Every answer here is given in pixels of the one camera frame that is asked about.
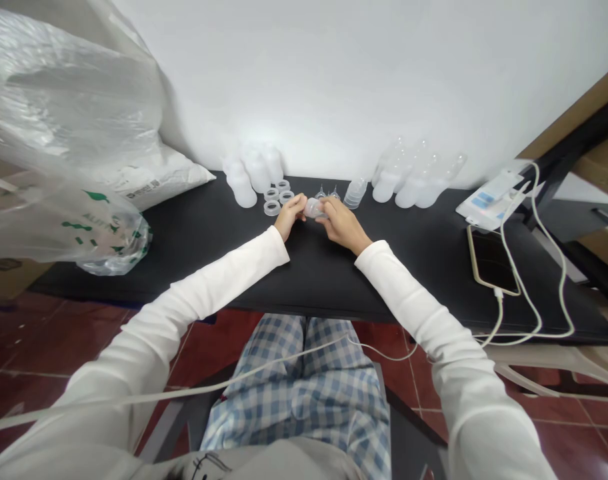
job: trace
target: charging cable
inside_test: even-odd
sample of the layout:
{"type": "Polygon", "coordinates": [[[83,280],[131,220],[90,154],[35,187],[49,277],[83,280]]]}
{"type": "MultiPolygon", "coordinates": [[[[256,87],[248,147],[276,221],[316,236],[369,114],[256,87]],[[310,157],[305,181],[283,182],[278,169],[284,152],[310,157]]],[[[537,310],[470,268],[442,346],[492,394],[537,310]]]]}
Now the charging cable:
{"type": "Polygon", "coordinates": [[[526,184],[524,184],[524,186],[522,186],[522,188],[520,189],[518,194],[513,198],[513,201],[511,202],[511,204],[506,208],[502,221],[499,224],[499,232],[500,232],[500,236],[502,237],[502,244],[504,245],[504,250],[506,250],[506,254],[509,257],[509,262],[511,264],[511,268],[513,269],[515,277],[517,278],[517,281],[519,282],[519,285],[522,288],[522,292],[524,293],[524,298],[526,298],[526,301],[528,302],[529,306],[531,307],[531,310],[533,310],[533,313],[535,314],[537,324],[536,324],[534,330],[530,333],[500,333],[500,334],[498,334],[497,331],[500,328],[500,325],[502,323],[502,316],[503,316],[502,304],[500,302],[500,315],[499,315],[499,318],[497,319],[497,322],[495,323],[493,330],[488,334],[474,335],[474,337],[478,341],[480,341],[479,340],[480,338],[486,337],[486,340],[481,342],[482,347],[485,347],[486,345],[503,345],[503,346],[518,345],[518,344],[524,343],[534,337],[565,338],[565,337],[570,337],[572,334],[575,333],[575,325],[573,324],[573,320],[571,319],[571,316],[569,315],[569,312],[566,308],[566,302],[564,300],[564,284],[566,282],[566,272],[567,272],[566,258],[564,257],[564,253],[562,253],[562,250],[559,248],[559,246],[557,245],[555,240],[553,240],[549,231],[546,230],[546,227],[542,223],[542,220],[540,220],[539,214],[537,212],[537,207],[535,205],[535,194],[537,192],[537,188],[539,187],[539,166],[535,162],[529,162],[527,164],[527,166],[532,166],[535,169],[535,183],[533,184],[533,194],[531,195],[531,207],[533,209],[533,216],[534,216],[539,228],[542,230],[542,232],[546,236],[546,238],[548,238],[548,240],[550,240],[550,242],[555,247],[555,250],[558,252],[559,257],[562,262],[562,275],[559,280],[559,288],[558,288],[559,305],[562,308],[562,313],[564,314],[564,318],[566,319],[566,322],[569,324],[569,329],[568,329],[568,331],[566,331],[564,333],[539,333],[539,331],[542,329],[542,326],[543,326],[542,317],[540,316],[539,312],[537,311],[537,308],[535,308],[535,305],[533,304],[531,297],[529,296],[529,292],[528,292],[528,290],[526,290],[526,286],[524,286],[524,282],[522,281],[522,278],[519,275],[517,266],[515,266],[515,261],[513,260],[513,256],[511,255],[511,251],[509,250],[509,246],[506,243],[506,236],[504,235],[504,223],[508,219],[508,212],[511,211],[515,202],[520,198],[520,194],[522,194],[524,192],[524,190],[526,190],[526,187],[528,186],[528,183],[526,183],[526,184]],[[498,335],[500,337],[522,337],[522,338],[520,338],[518,340],[506,342],[506,343],[492,342],[491,340],[496,335],[498,335]]]}
{"type": "Polygon", "coordinates": [[[22,413],[20,415],[14,415],[12,417],[2,418],[2,419],[0,419],[0,430],[9,428],[9,427],[14,427],[16,425],[22,425],[24,423],[28,423],[28,422],[32,422],[32,421],[36,421],[36,420],[40,420],[40,419],[64,415],[65,413],[82,412],[85,410],[90,410],[90,409],[98,408],[98,407],[117,407],[120,405],[134,405],[136,403],[147,403],[147,402],[153,402],[153,401],[168,400],[168,399],[174,399],[174,398],[180,398],[180,397],[187,397],[189,395],[198,395],[200,393],[212,392],[214,390],[226,388],[232,383],[238,382],[240,380],[244,380],[245,378],[248,378],[251,375],[256,374],[257,372],[264,370],[265,368],[270,367],[271,365],[274,365],[274,364],[280,363],[280,362],[284,362],[284,361],[288,361],[288,360],[293,360],[298,357],[301,357],[302,355],[306,355],[307,353],[312,353],[314,351],[322,350],[322,349],[329,347],[334,343],[338,343],[344,339],[348,340],[348,342],[352,343],[353,345],[370,348],[371,350],[377,352],[378,354],[380,354],[382,357],[386,358],[387,360],[392,360],[392,361],[403,361],[403,360],[410,358],[411,355],[415,353],[415,350],[417,350],[417,346],[418,346],[418,344],[415,344],[415,347],[413,348],[413,350],[408,355],[405,355],[402,358],[391,358],[387,355],[384,355],[378,349],[376,349],[370,345],[366,345],[365,343],[355,342],[355,341],[351,340],[349,338],[349,334],[346,333],[345,335],[342,335],[340,338],[330,341],[328,343],[325,343],[324,345],[320,345],[319,347],[304,350],[303,352],[296,353],[294,355],[290,355],[289,357],[271,360],[270,362],[266,362],[264,365],[261,365],[260,367],[258,367],[256,369],[253,369],[251,371],[243,373],[242,375],[240,375],[238,377],[232,378],[232,379],[227,380],[222,383],[218,383],[216,385],[209,385],[208,387],[196,387],[196,388],[192,388],[192,389],[176,390],[176,391],[162,392],[162,393],[150,393],[150,394],[146,394],[146,395],[132,395],[130,397],[120,397],[120,398],[110,399],[110,400],[98,400],[98,401],[90,401],[90,402],[84,402],[84,403],[75,403],[72,405],[61,405],[58,407],[50,407],[47,409],[36,410],[36,411],[28,412],[28,413],[22,413]]]}

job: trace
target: white wall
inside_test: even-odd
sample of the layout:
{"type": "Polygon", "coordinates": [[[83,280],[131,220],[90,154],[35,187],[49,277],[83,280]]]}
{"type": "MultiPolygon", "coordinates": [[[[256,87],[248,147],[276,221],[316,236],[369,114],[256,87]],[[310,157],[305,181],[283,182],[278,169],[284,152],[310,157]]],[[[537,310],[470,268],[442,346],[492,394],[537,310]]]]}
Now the white wall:
{"type": "Polygon", "coordinates": [[[166,141],[208,168],[270,139],[292,175],[372,172],[400,133],[514,158],[608,71],[608,0],[114,0],[167,78],[166,141]]]}

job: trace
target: hand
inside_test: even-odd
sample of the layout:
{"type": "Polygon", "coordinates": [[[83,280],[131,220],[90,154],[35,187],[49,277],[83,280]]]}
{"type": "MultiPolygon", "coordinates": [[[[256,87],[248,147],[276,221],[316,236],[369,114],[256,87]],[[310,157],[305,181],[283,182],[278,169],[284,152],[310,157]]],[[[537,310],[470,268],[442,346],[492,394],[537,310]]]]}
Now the hand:
{"type": "Polygon", "coordinates": [[[291,233],[291,227],[295,223],[296,219],[306,221],[306,217],[302,213],[304,207],[306,207],[306,195],[298,193],[292,199],[290,199],[286,205],[282,205],[277,220],[275,220],[275,228],[282,236],[282,240],[286,243],[291,233]]]}
{"type": "Polygon", "coordinates": [[[330,241],[348,248],[359,257],[359,254],[373,242],[366,236],[353,212],[335,197],[324,197],[319,201],[329,218],[318,217],[315,221],[324,225],[330,241]]]}

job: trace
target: blue checkered pants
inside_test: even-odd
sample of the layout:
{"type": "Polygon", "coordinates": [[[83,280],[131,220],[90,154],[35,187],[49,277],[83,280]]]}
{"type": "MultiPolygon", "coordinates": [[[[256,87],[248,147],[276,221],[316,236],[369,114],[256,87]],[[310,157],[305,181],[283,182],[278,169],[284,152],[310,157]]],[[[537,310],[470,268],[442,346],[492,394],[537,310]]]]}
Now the blue checkered pants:
{"type": "MultiPolygon", "coordinates": [[[[348,334],[351,322],[266,314],[234,377],[348,334]]],[[[389,413],[377,372],[346,339],[233,383],[211,410],[200,450],[308,437],[346,452],[369,479],[391,477],[389,413]]]]}

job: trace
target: phone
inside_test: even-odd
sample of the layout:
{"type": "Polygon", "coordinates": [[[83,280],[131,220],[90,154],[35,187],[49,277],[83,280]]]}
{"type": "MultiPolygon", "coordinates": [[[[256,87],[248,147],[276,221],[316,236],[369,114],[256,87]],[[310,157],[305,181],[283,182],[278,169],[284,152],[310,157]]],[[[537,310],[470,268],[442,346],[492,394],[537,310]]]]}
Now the phone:
{"type": "Polygon", "coordinates": [[[506,295],[520,295],[519,283],[504,250],[502,236],[498,232],[472,225],[466,230],[475,281],[490,288],[499,288],[506,295]]]}

